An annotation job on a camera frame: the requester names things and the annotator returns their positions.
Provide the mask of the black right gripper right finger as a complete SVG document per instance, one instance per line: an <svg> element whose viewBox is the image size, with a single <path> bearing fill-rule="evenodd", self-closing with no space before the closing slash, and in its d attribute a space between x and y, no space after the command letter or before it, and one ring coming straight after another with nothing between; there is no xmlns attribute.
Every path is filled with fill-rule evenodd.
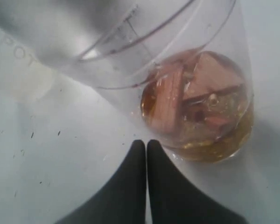
<svg viewBox="0 0 280 224"><path fill-rule="evenodd" d="M195 187L157 140L147 144L147 177L154 224L245 224L244 217Z"/></svg>

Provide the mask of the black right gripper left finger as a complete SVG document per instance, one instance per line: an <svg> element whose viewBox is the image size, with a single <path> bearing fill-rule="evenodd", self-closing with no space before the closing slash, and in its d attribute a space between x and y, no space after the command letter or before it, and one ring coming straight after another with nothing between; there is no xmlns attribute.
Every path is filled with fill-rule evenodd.
<svg viewBox="0 0 280 224"><path fill-rule="evenodd" d="M59 224L144 224L147 168L144 142L135 140L110 180Z"/></svg>

